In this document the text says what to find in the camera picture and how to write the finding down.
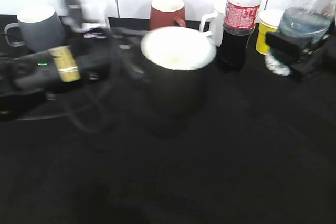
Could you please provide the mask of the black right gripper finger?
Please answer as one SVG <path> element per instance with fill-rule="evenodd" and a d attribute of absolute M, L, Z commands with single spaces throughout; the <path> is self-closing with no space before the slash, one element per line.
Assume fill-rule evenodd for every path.
<path fill-rule="evenodd" d="M 285 65 L 297 63 L 303 52 L 312 46 L 312 37 L 290 37 L 278 31 L 266 32 L 265 42 L 273 57 Z"/>

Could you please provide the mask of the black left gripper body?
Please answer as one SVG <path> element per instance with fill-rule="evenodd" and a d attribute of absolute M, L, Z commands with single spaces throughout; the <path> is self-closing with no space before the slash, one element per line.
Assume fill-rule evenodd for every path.
<path fill-rule="evenodd" d="M 111 81 L 119 76 L 121 60 L 109 29 L 93 28 L 87 32 L 68 29 L 67 44 L 83 82 Z"/>

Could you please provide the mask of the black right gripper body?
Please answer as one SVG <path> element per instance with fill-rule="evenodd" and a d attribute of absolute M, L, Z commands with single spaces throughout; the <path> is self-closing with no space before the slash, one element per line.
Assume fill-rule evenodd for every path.
<path fill-rule="evenodd" d="M 335 73 L 335 21 L 314 44 L 308 43 L 290 64 L 291 78 L 304 81 L 322 72 Z"/>

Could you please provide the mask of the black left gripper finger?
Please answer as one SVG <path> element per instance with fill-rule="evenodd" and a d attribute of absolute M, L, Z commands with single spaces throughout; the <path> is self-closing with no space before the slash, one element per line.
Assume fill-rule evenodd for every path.
<path fill-rule="evenodd" d="M 122 27 L 113 27 L 112 36 L 118 41 L 121 49 L 140 48 L 141 40 L 148 34 L 147 30 L 133 30 Z"/>

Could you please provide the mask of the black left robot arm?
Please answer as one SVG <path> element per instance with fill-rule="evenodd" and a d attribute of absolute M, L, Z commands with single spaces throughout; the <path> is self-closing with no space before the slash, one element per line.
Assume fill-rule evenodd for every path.
<path fill-rule="evenodd" d="M 121 27 L 68 31 L 63 46 L 19 57 L 1 56 L 1 121 L 17 119 L 48 100 L 111 77 L 120 62 L 122 39 L 146 30 Z"/>

